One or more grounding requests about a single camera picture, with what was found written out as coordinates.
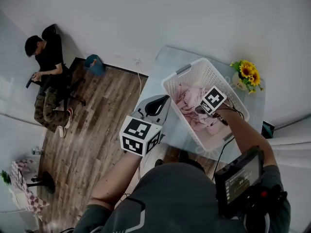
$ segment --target light blue tablecloth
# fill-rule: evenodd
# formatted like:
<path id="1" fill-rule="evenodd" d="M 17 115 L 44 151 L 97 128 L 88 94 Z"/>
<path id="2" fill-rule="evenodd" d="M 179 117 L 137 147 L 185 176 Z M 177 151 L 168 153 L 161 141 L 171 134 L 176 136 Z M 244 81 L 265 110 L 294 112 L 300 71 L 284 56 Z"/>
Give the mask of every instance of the light blue tablecloth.
<path id="1" fill-rule="evenodd" d="M 140 101 L 149 97 L 166 94 L 161 86 L 162 80 L 177 71 L 178 69 L 184 67 L 186 64 L 189 64 L 202 57 L 205 56 L 171 47 L 163 47 L 155 59 L 155 67 L 147 80 L 147 83 L 141 93 L 137 104 L 139 104 Z M 229 84 L 232 84 L 231 78 L 235 70 L 219 61 L 215 61 L 210 58 L 207 59 L 209 59 L 209 61 L 226 78 L 227 82 Z M 234 91 L 244 103 L 246 109 L 250 114 L 250 119 L 248 123 L 252 125 L 258 132 L 261 132 L 265 103 L 265 92 L 261 91 L 255 94 L 248 95 L 246 91 L 241 91 L 237 89 L 233 84 L 231 85 L 231 87 L 234 88 Z M 162 142 L 213 160 L 218 160 L 222 147 L 212 152 L 205 152 L 201 146 L 198 146 L 195 143 L 195 141 L 190 136 L 188 129 L 178 118 L 177 114 L 172 108 L 170 108 L 169 110 L 168 117 L 164 126 L 164 133 L 166 136 L 162 139 Z M 235 140 L 233 140 L 226 146 L 220 161 L 230 163 L 240 154 L 240 150 L 238 149 Z"/>

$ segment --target wooden floor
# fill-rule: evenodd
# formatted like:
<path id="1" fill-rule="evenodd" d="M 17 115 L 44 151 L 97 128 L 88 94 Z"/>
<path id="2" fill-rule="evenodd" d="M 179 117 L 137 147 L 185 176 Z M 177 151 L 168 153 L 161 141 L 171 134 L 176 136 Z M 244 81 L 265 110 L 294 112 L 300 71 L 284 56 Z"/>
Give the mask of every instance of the wooden floor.
<path id="1" fill-rule="evenodd" d="M 82 62 L 77 65 L 74 78 L 84 77 L 76 95 L 86 101 L 86 107 L 71 101 L 73 122 L 64 139 L 47 132 L 40 161 L 40 172 L 48 171 L 54 178 L 56 192 L 48 194 L 38 187 L 40 198 L 50 203 L 43 212 L 42 232 L 61 232 L 74 227 L 85 210 L 94 184 L 123 155 L 119 130 L 126 115 L 132 113 L 139 98 L 137 75 L 107 67 L 104 77 L 86 73 Z M 142 85 L 146 78 L 141 78 Z M 164 158 L 166 145 L 158 145 L 141 163 L 141 176 L 154 166 L 155 160 Z M 178 151 L 171 150 L 166 161 L 175 161 Z M 211 177 L 215 162 L 192 156 L 203 165 Z M 134 176 L 127 192 L 138 182 Z"/>

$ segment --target sunflower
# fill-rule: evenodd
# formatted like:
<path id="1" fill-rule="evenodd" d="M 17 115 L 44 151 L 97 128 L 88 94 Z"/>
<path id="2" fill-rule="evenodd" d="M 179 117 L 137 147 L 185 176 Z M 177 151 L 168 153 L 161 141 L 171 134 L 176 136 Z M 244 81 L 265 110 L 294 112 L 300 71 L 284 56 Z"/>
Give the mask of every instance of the sunflower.
<path id="1" fill-rule="evenodd" d="M 247 61 L 247 60 L 242 60 L 241 65 L 240 65 L 240 73 L 242 77 L 244 78 L 251 78 L 252 75 L 254 74 L 255 70 L 253 70 L 253 63 Z"/>
<path id="2" fill-rule="evenodd" d="M 252 80 L 249 79 L 252 86 L 260 85 L 260 75 L 257 70 L 253 71 Z"/>

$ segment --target person's arm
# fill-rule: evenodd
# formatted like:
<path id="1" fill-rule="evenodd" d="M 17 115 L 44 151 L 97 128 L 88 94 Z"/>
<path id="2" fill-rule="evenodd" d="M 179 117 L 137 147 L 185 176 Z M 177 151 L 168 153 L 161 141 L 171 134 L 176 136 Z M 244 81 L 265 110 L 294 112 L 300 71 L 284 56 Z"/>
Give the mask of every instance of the person's arm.
<path id="1" fill-rule="evenodd" d="M 277 166 L 272 148 L 268 141 L 252 126 L 245 122 L 238 113 L 228 109 L 227 107 L 221 107 L 217 110 L 217 113 L 227 121 L 241 153 L 246 152 L 252 146 L 259 146 L 259 148 L 264 152 L 263 165 Z"/>
<path id="2" fill-rule="evenodd" d="M 32 80 L 36 82 L 36 81 L 39 81 L 41 76 L 43 76 L 43 75 L 50 75 L 50 74 L 51 75 L 58 75 L 58 74 L 63 73 L 62 63 L 59 63 L 59 64 L 57 64 L 55 66 L 56 66 L 56 69 L 51 70 L 51 71 L 44 71 L 44 72 L 39 71 L 39 72 L 36 72 L 33 75 Z"/>
<path id="3" fill-rule="evenodd" d="M 125 155 L 95 185 L 89 205 L 101 205 L 113 211 L 130 184 L 142 157 L 133 153 Z"/>

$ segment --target camouflage pants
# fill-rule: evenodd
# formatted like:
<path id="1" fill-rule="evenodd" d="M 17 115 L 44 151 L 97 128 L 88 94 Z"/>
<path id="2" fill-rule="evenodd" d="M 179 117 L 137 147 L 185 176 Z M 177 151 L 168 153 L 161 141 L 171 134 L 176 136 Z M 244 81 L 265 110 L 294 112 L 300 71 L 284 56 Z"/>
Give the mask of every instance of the camouflage pants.
<path id="1" fill-rule="evenodd" d="M 65 127 L 68 122 L 69 114 L 65 111 L 55 111 L 57 90 L 49 87 L 45 95 L 40 92 L 35 101 L 35 120 L 55 132 L 57 126 Z"/>

